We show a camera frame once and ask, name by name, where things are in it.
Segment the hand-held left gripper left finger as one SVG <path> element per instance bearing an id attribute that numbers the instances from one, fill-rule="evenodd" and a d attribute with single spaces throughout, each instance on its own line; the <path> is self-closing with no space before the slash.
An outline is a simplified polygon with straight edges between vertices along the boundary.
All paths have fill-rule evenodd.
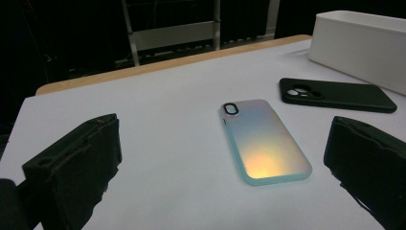
<path id="1" fill-rule="evenodd" d="M 88 120 L 23 166 L 21 195 L 31 227 L 80 230 L 122 162 L 115 114 Z"/>

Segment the black phone case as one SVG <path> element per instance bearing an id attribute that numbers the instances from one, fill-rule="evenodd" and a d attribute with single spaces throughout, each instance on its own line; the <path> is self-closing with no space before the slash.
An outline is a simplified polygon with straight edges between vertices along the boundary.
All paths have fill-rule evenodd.
<path id="1" fill-rule="evenodd" d="M 397 105 L 371 84 L 283 78 L 279 86 L 282 100 L 287 104 L 380 113 L 397 110 Z"/>

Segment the white plastic box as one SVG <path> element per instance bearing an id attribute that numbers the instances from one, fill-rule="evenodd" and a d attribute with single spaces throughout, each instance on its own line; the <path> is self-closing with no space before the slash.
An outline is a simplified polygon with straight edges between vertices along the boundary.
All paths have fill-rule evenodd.
<path id="1" fill-rule="evenodd" d="M 318 13 L 309 58 L 406 96 L 406 19 L 356 11 Z"/>

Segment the iridescent phone case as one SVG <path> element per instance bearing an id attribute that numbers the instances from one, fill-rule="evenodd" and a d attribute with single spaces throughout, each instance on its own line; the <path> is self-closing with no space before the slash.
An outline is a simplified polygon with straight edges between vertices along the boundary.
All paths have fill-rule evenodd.
<path id="1" fill-rule="evenodd" d="M 242 178 L 261 186 L 305 180 L 312 167 L 265 100 L 225 103 L 221 117 Z"/>

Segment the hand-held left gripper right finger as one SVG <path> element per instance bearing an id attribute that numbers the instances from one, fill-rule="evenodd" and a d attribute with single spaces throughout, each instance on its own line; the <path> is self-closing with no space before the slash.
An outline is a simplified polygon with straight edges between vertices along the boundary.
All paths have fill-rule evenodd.
<path id="1" fill-rule="evenodd" d="M 406 143 L 369 124 L 336 116 L 324 164 L 385 230 L 406 230 Z"/>

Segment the white metal stand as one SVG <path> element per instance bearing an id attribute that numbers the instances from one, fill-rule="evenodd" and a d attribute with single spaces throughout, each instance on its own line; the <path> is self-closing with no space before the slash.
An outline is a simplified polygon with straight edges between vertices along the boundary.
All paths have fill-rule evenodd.
<path id="1" fill-rule="evenodd" d="M 130 57 L 271 38 L 281 0 L 121 0 Z"/>

